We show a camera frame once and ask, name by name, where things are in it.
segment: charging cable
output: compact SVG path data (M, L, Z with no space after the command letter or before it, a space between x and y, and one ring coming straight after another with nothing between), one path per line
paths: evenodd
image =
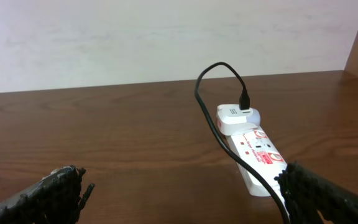
M244 81L242 81L239 74L227 63L225 62L218 62L215 63L208 68L206 68L197 78L196 86L194 89L194 96L196 97L196 100L198 104L201 107L201 110L204 113L204 116L206 118L206 122L208 123L209 128L211 128L211 131L213 135L215 136L216 140L218 141L219 145L223 148L223 150L232 158L234 159L240 166L242 166L245 170L247 170L249 173L251 173L267 190L267 192L272 196L274 202L277 204L278 209L280 210L281 216L283 218L284 224L290 224L290 219L287 215L287 211L285 210L285 207L283 203L281 203L280 198L276 194L276 192L273 190L273 188L266 182L266 180L256 171L254 170L250 165L248 165L245 161L243 161L240 157L238 157L231 149L226 145L226 143L223 141L222 137L219 135L218 130L216 129L211 116L208 113L207 108L205 107L205 104L203 100L201 99L200 95L198 94L198 87L200 86L201 79L203 76L209 72L212 68L217 67L219 65L224 65L226 68L230 69L230 71L238 78L238 80L241 82L242 85L242 93L240 96L240 110L248 110L249 109L249 96L247 93L246 85L244 84Z

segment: extension cord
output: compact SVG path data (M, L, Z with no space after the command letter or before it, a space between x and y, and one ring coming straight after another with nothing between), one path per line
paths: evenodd
M209 115L208 109L206 108L203 100L200 97L200 94L198 93L198 88L200 87L201 80L203 79L203 76L207 74L211 69L217 67L217 66L225 66L227 69L229 69L236 78L240 81L240 84L242 85L242 92L241 96L239 98L239 105L221 105L218 106L218 126L219 131L227 136L235 136L238 134L246 134L248 132L251 132L253 129L259 127L260 123L260 116L257 110L250 108L250 98L248 95L248 91L246 88L246 84L240 77L240 75L227 63L224 62L217 62L212 65L210 65L208 68L204 69L200 75L197 78L195 89L194 89L194 96L200 105L201 110L203 111L203 114L205 116L206 122L208 123L209 128L211 128L211 131L216 138L219 145L222 147L224 152L230 156L230 158L234 159L241 167L243 167L248 173L246 173L248 176L252 175L255 177L255 180L258 180L261 183L261 186L265 188L265 190L272 196L273 201L276 203L278 209L280 210L281 217L283 218L283 222L285 224L290 224L290 219L288 217L288 212L285 209L285 203L282 199L282 197L279 197L280 192L277 193L276 190L272 188L272 186L265 180L265 177L263 177L258 171L256 171L250 164L248 164L244 157L243 159L239 157L234 151L237 151L238 154L241 154L241 150L237 150L234 148L234 150L230 149L230 146L228 146L224 139L219 134L219 131L216 129L213 120L211 118L211 115ZM257 154L257 156L260 156L260 159L262 161L268 162L269 160L266 158L266 155L262 152L260 154Z
M285 170L287 163L260 127L259 112L253 108L241 111L239 105L219 105L216 114L219 130L226 136L231 150L254 168L284 202L274 177ZM270 196L253 175L237 165L251 195Z

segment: black textured material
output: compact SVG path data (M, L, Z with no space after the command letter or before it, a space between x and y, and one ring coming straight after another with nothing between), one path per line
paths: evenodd
M88 200L94 184L83 197L84 168L63 167L33 186L0 203L0 224L74 224Z
M289 164L275 178L293 224L333 223L358 224L358 196L306 170Z

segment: white wall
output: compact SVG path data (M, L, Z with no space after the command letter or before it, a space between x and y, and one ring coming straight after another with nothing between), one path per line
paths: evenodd
M358 0L0 0L0 92L342 70L357 28Z

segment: power strip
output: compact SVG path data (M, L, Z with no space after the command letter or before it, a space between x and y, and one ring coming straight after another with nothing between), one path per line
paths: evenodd
M219 130L226 135L231 150L254 168L284 202L274 177L285 170L287 163L260 127L259 112L253 108L241 111L239 105L219 105L217 119ZM252 174L238 166L251 195L270 196Z

